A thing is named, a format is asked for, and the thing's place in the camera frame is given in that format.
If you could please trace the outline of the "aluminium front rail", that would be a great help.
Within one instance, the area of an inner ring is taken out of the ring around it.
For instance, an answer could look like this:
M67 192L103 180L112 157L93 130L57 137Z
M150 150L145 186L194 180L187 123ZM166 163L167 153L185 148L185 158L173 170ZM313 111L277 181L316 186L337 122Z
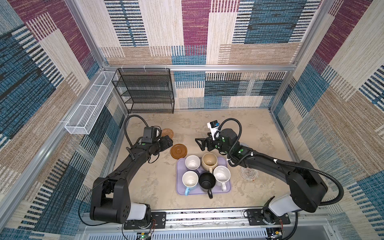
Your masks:
M319 208L313 214L287 213L289 225L250 226L242 208L155 210L166 212L164 229L124 230L123 224L100 226L84 216L77 240L281 240L292 234L293 240L340 240L330 214Z

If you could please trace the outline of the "lavender mug white inside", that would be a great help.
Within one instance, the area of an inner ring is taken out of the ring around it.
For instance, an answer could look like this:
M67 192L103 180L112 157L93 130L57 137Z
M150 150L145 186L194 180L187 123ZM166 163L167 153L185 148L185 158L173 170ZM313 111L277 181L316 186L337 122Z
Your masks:
M195 172L200 175L201 171L199 170L201 166L201 160L198 156L190 155L185 159L185 166L188 170Z

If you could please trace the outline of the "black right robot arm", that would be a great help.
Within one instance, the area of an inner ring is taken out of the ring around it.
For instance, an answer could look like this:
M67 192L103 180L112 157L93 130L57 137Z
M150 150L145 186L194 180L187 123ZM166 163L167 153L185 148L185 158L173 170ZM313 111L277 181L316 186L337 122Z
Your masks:
M327 204L323 200L328 191L322 179L323 173L313 168L308 161L299 163L283 161L257 152L238 141L237 134L225 129L221 135L196 138L202 151L218 150L227 155L232 167L255 169L271 175L289 186L290 191L280 197L272 197L263 206L262 214L268 221L281 217L288 212L304 210L313 213L319 206Z

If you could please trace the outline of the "tan wicker round coaster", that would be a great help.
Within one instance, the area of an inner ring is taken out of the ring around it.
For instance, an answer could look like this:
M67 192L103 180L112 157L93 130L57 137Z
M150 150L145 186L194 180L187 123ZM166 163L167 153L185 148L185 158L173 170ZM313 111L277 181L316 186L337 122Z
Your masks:
M165 128L162 130L162 137L165 137L165 136L169 136L170 139L173 139L174 137L174 132L173 130L169 129L169 128Z

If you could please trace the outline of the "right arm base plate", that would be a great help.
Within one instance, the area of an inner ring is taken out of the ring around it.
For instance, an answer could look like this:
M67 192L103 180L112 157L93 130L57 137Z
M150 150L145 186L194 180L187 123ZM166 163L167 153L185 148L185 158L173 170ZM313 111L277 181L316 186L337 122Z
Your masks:
M288 214L283 214L280 217L275 216L269 210L261 208L247 209L243 212L244 217L249 221L250 226L263 225L289 225L291 220Z

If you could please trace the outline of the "beige ceramic mug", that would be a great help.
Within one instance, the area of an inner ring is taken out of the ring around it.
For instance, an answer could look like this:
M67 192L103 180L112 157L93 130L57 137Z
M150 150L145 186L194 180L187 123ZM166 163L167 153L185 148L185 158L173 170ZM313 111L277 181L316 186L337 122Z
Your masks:
M201 159L202 168L209 172L213 173L214 169L218 166L218 157L212 153L206 153Z

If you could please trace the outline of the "clear patterned glass coaster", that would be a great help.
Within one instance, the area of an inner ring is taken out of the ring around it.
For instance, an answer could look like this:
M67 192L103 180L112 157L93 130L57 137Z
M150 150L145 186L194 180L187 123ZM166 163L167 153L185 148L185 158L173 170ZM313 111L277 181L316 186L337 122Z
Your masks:
M241 168L241 176L249 182L254 182L259 177L259 172L255 169Z

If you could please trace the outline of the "light blue handled mug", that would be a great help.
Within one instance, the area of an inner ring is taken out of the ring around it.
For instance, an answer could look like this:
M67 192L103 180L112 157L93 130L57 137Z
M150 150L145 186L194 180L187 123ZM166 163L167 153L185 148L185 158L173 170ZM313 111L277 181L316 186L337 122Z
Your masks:
M199 183L199 176L194 171L187 171L182 177L183 185L186 187L185 196L188 196L192 190L196 188Z

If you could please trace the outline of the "white ceramic mug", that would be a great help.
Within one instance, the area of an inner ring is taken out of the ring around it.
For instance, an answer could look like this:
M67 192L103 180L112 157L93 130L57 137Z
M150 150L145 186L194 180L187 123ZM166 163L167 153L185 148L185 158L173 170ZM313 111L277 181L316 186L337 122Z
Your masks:
M231 172L225 166L217 166L214 169L214 177L216 179L216 185L219 186L222 192L227 191L227 182L231 179Z

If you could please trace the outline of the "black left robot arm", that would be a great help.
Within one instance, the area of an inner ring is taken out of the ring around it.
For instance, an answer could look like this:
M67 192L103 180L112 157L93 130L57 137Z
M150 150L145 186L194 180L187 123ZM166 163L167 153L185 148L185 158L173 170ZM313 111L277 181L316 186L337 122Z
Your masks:
M128 149L128 157L105 178L97 178L91 195L90 219L106 223L123 224L126 221L150 222L150 206L133 203L129 185L140 167L152 155L173 146L169 136L154 143L137 142Z

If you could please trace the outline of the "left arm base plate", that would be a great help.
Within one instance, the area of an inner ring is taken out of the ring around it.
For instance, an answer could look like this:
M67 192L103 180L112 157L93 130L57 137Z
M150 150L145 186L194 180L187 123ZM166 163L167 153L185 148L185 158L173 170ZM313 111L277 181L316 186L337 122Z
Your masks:
M164 229L166 225L166 212L146 213L142 220L128 220L124 223L124 230L149 230L151 228Z

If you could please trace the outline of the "black ceramic mug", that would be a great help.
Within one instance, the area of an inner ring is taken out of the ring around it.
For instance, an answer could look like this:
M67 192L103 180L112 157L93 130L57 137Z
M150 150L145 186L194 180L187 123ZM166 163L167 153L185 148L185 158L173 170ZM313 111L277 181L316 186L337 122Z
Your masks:
M213 199L213 188L216 185L216 178L209 172L202 173L199 176L199 185L202 191L206 192L210 199Z

